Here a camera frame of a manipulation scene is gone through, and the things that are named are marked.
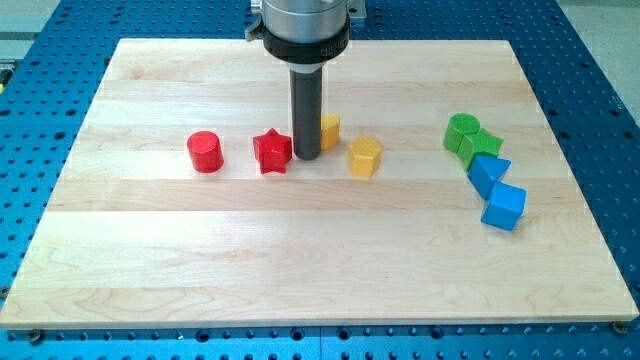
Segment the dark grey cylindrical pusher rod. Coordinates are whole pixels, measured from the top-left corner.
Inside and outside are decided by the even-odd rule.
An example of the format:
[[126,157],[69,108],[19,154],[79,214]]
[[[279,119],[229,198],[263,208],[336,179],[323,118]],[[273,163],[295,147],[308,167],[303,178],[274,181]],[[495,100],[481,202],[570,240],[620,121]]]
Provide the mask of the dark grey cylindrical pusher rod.
[[290,71],[293,150],[301,160],[314,160],[321,152],[322,69]]

